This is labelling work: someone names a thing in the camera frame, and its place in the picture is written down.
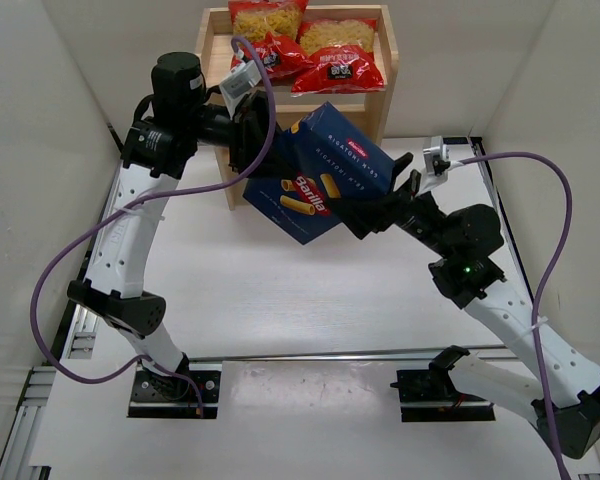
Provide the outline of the blue Barilla rigatoni box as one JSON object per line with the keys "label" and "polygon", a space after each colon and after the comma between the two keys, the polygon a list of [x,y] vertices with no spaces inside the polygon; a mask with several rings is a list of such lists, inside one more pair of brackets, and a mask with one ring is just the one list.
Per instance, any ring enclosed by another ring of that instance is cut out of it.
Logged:
{"label": "blue Barilla rigatoni box", "polygon": [[244,200],[305,245],[340,223],[328,202],[389,192],[394,160],[334,105],[324,103],[274,141],[282,171],[250,179]]}

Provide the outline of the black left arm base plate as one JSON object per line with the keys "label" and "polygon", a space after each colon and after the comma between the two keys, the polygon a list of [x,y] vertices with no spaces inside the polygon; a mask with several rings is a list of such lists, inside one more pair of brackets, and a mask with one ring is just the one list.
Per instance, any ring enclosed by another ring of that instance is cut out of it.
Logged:
{"label": "black left arm base plate", "polygon": [[222,365],[189,363],[189,376],[202,403],[184,380],[155,375],[138,366],[129,395],[128,418],[212,420],[218,415]]}

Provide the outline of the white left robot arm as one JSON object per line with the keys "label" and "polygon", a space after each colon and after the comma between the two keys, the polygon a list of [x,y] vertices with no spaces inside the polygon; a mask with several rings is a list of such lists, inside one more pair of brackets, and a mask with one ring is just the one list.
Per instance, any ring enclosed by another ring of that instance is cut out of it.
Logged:
{"label": "white left robot arm", "polygon": [[[163,324],[164,298],[144,289],[146,263],[169,198],[199,145],[225,147],[240,176],[256,171],[277,129],[264,66],[242,60],[214,89],[207,86],[198,56],[160,56],[151,71],[153,91],[137,105],[121,152],[110,215],[95,235],[85,277],[68,296],[102,317],[140,357],[150,385],[170,400],[195,392],[188,357]],[[213,91],[220,105],[210,103]]]}

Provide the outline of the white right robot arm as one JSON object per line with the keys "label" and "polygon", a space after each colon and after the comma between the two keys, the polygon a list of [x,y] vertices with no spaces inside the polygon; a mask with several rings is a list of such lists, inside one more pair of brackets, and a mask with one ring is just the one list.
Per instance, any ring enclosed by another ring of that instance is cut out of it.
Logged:
{"label": "white right robot arm", "polygon": [[429,264],[440,294],[479,321],[532,372],[517,375],[452,346],[429,365],[442,388],[481,397],[524,418],[557,459],[582,458],[600,439],[600,365],[588,360],[538,315],[490,258],[504,244],[498,213],[474,204],[443,213],[432,189],[456,163],[413,171],[398,189],[373,200],[329,204],[358,238],[395,225],[439,260]]}

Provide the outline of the red fusilli pasta bag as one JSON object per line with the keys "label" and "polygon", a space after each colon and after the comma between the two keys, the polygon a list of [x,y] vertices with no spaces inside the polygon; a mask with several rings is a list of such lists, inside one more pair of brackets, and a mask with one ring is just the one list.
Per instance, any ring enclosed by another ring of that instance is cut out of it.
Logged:
{"label": "red fusilli pasta bag", "polygon": [[234,35],[258,53],[271,80],[295,77],[315,63],[297,43],[307,1],[229,1]]}
{"label": "red fusilli pasta bag", "polygon": [[303,22],[298,41],[312,66],[297,76],[291,93],[300,96],[382,90],[385,81],[374,58],[376,26],[377,21],[371,18]]}

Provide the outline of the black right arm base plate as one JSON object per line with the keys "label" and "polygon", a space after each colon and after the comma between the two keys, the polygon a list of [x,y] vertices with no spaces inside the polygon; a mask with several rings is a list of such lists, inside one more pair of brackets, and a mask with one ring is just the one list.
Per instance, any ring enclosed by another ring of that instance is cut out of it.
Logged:
{"label": "black right arm base plate", "polygon": [[397,370],[390,387],[398,392],[403,423],[496,420],[492,403],[444,385],[429,370]]}

